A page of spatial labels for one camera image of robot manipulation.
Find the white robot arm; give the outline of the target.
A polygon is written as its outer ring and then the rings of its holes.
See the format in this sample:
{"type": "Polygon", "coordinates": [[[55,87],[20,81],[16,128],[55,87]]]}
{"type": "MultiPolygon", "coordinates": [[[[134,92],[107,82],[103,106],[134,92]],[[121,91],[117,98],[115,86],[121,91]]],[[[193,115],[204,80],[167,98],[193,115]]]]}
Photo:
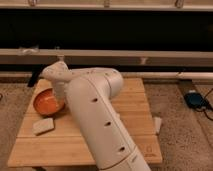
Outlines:
{"type": "Polygon", "coordinates": [[[99,171],[151,171],[111,99],[123,87],[113,68],[69,69],[58,61],[42,71],[57,99],[64,99],[99,171]]]}

